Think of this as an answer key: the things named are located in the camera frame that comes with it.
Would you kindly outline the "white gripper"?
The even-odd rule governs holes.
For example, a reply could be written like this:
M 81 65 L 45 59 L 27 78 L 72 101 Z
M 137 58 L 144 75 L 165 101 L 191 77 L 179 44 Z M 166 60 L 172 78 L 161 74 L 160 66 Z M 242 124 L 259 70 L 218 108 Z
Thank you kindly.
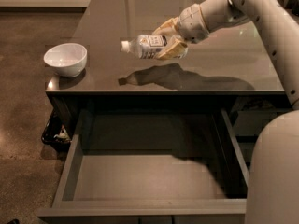
M 178 17 L 171 18 L 152 32 L 154 35 L 172 36 L 167 45 L 155 56 L 158 60 L 181 59 L 188 52 L 186 42 L 197 44 L 208 38 L 209 31 L 199 4 L 185 8 Z

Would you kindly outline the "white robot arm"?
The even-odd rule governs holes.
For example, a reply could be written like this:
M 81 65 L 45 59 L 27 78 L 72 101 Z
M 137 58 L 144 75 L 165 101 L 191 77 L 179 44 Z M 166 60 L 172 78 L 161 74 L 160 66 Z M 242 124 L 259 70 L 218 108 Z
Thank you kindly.
M 278 0 L 206 0 L 161 24 L 156 35 L 198 43 L 219 30 L 254 23 L 292 111 L 269 122 L 255 143 L 245 224 L 299 224 L 299 26 Z

